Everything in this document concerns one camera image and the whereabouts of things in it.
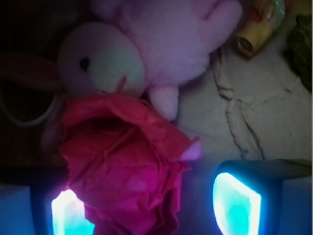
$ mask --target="bunny eye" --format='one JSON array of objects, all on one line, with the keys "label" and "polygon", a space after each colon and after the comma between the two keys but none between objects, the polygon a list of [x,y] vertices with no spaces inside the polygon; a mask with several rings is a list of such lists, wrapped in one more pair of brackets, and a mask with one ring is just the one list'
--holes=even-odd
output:
[{"label": "bunny eye", "polygon": [[80,67],[81,67],[83,70],[87,71],[88,66],[89,66],[89,59],[88,59],[88,58],[82,59],[82,60],[80,61],[79,65],[80,65]]}]

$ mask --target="cyan light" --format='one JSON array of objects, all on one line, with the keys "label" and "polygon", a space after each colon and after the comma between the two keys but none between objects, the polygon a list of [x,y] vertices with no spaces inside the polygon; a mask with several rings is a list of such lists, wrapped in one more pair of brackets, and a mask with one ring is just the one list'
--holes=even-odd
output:
[{"label": "cyan light", "polygon": [[62,191],[51,203],[55,235],[92,235],[94,224],[85,218],[84,203],[72,190]]},{"label": "cyan light", "polygon": [[224,235],[258,234],[261,195],[229,173],[220,173],[215,178],[213,208]]}]

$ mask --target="pink stuffed bunny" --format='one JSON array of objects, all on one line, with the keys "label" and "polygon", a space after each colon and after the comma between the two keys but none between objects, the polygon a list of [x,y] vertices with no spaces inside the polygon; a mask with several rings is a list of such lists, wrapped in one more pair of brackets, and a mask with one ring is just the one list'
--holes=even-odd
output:
[{"label": "pink stuffed bunny", "polygon": [[201,75],[242,13],[236,0],[93,0],[112,25],[88,23],[72,32],[59,55],[61,78],[73,96],[148,92],[173,120],[178,86]]}]

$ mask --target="crumpled paper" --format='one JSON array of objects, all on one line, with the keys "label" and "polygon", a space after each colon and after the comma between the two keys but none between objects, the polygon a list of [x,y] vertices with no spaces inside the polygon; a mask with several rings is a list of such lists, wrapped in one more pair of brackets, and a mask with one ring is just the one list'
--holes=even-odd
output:
[{"label": "crumpled paper", "polygon": [[68,186],[85,203],[94,234],[172,234],[178,228],[185,162],[201,156],[198,138],[140,99],[113,94],[69,101],[60,152]]}]

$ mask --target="bunny nose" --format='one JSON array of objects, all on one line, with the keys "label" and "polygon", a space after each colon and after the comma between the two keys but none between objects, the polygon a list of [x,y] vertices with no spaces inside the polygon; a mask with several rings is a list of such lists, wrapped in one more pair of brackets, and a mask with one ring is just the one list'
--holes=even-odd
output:
[{"label": "bunny nose", "polygon": [[101,94],[121,93],[139,97],[145,88],[144,66],[137,51],[110,47],[90,59],[89,74],[93,87]]}]

